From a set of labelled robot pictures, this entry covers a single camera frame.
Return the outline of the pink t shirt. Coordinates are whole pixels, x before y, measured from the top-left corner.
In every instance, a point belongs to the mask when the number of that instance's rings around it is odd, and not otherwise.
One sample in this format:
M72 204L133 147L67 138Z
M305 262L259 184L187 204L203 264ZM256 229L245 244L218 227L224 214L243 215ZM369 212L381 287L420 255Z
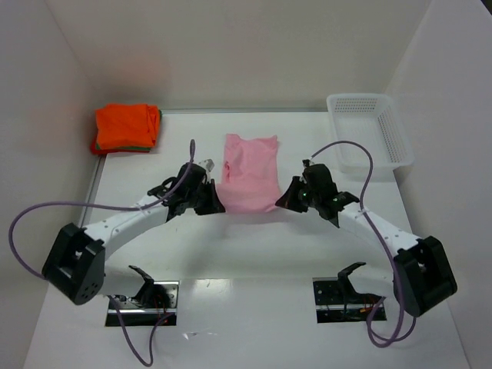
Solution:
M273 211L281 196L278 183L278 137L246 140L226 135L218 197L229 214Z

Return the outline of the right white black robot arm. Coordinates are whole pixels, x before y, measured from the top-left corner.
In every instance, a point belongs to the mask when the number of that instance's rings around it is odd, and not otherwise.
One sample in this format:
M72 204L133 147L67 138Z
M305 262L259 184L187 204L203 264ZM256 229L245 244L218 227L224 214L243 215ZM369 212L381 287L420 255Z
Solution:
M454 273L438 239L403 231L361 207L359 198L337 189L326 165L305 160L302 175L292 178L275 205L297 213L313 208L336 228L381 251L388 248L396 269L394 296L412 317L420 317L457 292Z

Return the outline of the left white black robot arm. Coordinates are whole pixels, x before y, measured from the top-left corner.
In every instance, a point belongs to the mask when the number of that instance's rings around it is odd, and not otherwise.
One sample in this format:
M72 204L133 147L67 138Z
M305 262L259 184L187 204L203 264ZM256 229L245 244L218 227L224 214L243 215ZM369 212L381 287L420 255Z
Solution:
M149 190L129 211L83 228L67 224L55 239L42 276L76 305L97 294L127 296L142 306L152 304L165 295L153 277L135 265L130 267L131 274L110 272L105 262L133 239L188 209L197 215L223 213L211 178L213 167L211 159L183 165L177 176Z

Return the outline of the white perforated plastic basket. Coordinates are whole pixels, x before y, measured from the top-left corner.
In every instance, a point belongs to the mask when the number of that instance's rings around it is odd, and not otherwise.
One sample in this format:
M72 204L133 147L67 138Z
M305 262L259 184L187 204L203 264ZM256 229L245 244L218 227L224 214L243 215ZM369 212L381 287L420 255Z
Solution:
M374 161L374 176L411 166L414 152L392 98L375 93L329 95L327 111L336 141L353 141Z

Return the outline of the aluminium table edge rail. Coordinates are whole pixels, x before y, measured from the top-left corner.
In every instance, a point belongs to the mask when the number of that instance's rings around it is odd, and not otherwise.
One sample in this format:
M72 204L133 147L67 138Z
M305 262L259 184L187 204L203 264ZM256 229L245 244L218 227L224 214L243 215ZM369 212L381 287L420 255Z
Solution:
M104 168L105 156L98 156L95 162L95 167L89 181L88 190L84 199L84 203L92 203L95 199L95 193L98 190L99 181L101 178L101 171ZM78 226L85 225L86 219L91 217L92 208L82 207L80 217L78 219Z

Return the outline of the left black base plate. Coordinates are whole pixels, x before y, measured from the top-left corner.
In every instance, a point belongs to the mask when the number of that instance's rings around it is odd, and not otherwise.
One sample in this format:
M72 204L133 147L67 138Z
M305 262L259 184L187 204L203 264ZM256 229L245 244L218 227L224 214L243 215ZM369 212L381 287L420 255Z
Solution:
M178 281L156 281L157 291L146 302L140 302L133 297L114 295L115 303L108 303L105 326L120 326L115 306L120 309L126 327L151 327L162 318L164 320L161 326L175 326L179 287Z

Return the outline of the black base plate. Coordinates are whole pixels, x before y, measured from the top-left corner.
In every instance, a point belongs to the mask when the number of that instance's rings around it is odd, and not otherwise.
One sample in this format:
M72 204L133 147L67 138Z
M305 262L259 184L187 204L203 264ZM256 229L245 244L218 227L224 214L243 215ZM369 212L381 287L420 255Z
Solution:
M115 306L120 309L126 327L151 327L162 318L164 320L161 326L175 326L179 287L178 281L156 281L157 291L146 302L140 302L133 297L114 295L115 303L108 303L105 326L120 326Z
M336 278L315 278L313 291L319 324L366 321L381 299L375 294L347 295Z

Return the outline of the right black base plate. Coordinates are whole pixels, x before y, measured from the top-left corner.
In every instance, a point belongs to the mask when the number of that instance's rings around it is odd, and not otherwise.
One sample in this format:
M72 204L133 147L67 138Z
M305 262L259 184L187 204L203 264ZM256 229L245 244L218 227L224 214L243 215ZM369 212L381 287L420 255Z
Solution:
M347 295L336 278L315 278L313 291L319 324L366 321L381 299L375 294Z

